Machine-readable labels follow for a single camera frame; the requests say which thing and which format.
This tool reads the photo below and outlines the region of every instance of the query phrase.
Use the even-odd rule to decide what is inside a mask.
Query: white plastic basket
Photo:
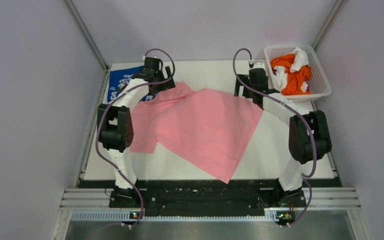
[[[272,71],[270,61],[280,56],[291,53],[295,48],[300,47],[308,55],[308,62],[311,67],[312,77],[307,81],[310,92],[313,94],[304,95],[285,95],[284,97],[294,102],[313,101],[323,96],[328,96],[332,93],[331,85],[328,82],[325,72],[323,71],[322,65],[317,58],[316,52],[313,47],[305,44],[289,44],[289,45],[277,45],[268,46],[264,48],[264,55],[267,62],[267,70],[269,72],[268,77],[273,83],[273,87],[279,90],[278,83],[273,81],[275,74]]]

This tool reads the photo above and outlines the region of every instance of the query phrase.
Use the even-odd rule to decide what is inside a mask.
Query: orange cloth
[[[295,60],[295,54],[289,53],[280,57],[277,57],[270,61],[270,65],[284,66],[287,73],[287,85],[282,90],[282,95],[302,95],[312,94],[311,92],[303,92],[301,86],[307,80],[312,77],[311,67],[309,65],[302,66],[299,71],[291,72],[290,68]]]

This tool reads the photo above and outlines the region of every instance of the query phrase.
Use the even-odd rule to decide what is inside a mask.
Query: pink cloth
[[[251,101],[212,89],[193,92],[185,83],[140,102],[132,112],[131,152],[153,153],[157,142],[228,183],[260,121]]]

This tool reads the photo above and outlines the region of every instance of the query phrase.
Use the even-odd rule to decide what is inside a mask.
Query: table top
[[[111,70],[127,69],[141,66],[143,63],[115,63]],[[231,60],[214,61],[176,61],[176,82],[186,82],[194,91],[204,88],[234,93],[235,76]],[[248,61],[236,61],[238,74],[248,74]],[[102,102],[107,103],[106,88]],[[297,102],[297,105],[313,110],[311,102]],[[96,150],[96,132],[93,134],[93,146],[90,150],[84,180],[115,180],[112,166],[102,160]],[[288,150],[289,128],[277,117],[264,111],[249,141],[248,147],[240,161],[233,180],[246,179],[276,179],[278,178],[291,154]],[[109,158],[107,151],[100,145],[100,152]],[[215,178],[187,160],[166,149],[160,143],[155,152],[132,153],[134,172],[140,180],[214,180]],[[313,162],[306,163],[303,168],[305,174],[310,173]],[[327,154],[317,161],[317,168],[313,179],[333,179],[334,173]]]

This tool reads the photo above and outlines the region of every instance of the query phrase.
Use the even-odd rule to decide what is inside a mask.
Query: white wall
[[[347,1],[317,54],[332,87],[320,103],[342,179],[384,240],[384,1]]]
[[[103,76],[62,0],[0,0],[0,240],[46,240]]]
[[[230,60],[247,47],[311,44],[335,0],[74,0],[109,64],[151,48],[175,60]]]

